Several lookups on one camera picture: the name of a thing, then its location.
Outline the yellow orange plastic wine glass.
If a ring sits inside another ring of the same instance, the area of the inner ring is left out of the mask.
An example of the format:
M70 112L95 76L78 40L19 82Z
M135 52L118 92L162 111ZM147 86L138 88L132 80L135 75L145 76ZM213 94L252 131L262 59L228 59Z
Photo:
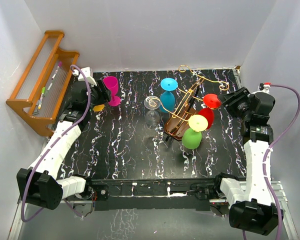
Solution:
M92 110L95 113L97 113L97 112L101 112L104 108L105 108L105 105L104 104L100 104L100 105L95 105Z

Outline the magenta plastic wine glass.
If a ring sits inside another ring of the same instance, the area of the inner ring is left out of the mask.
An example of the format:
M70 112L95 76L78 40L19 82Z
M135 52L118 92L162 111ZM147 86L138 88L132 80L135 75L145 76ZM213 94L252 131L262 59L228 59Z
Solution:
M103 83L111 92L111 100L108 104L112 107L116 107L121 103L121 98L117 96L119 90L118 79L114 76L107 76L103 79Z

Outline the red plastic wine glass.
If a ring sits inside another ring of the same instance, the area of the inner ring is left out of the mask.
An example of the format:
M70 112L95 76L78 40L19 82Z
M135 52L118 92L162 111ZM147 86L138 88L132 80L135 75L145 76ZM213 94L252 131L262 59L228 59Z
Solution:
M201 109L197 114L206 118L208 122L207 130L213 125L215 114L214 110L218 109L222 103L219 100L218 96L214 93L209 93L203 97L203 103L205 108Z

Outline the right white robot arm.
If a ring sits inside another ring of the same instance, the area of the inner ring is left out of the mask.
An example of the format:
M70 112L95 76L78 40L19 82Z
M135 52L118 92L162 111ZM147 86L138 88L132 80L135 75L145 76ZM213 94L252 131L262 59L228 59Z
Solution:
M242 87L217 98L233 118L241 120L246 183L242 188L238 177L221 173L212 187L213 194L228 202L231 227L267 236L284 216L277 210L267 185L271 180L269 149L274 141L268 120L276 100L270 95L269 84L261 84L259 90L252 93Z

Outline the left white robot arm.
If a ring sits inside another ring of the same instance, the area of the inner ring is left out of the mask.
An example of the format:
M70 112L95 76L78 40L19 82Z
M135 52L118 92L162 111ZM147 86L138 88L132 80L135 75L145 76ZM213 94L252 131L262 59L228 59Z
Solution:
M23 203L54 210L61 200L73 195L87 200L93 195L87 177L75 175L58 179L58 172L73 143L90 121L90 111L95 106L108 103L111 91L99 79L96 85L87 86L84 81L72 84L70 100L56 125L54 134L28 168L21 168L17 184Z

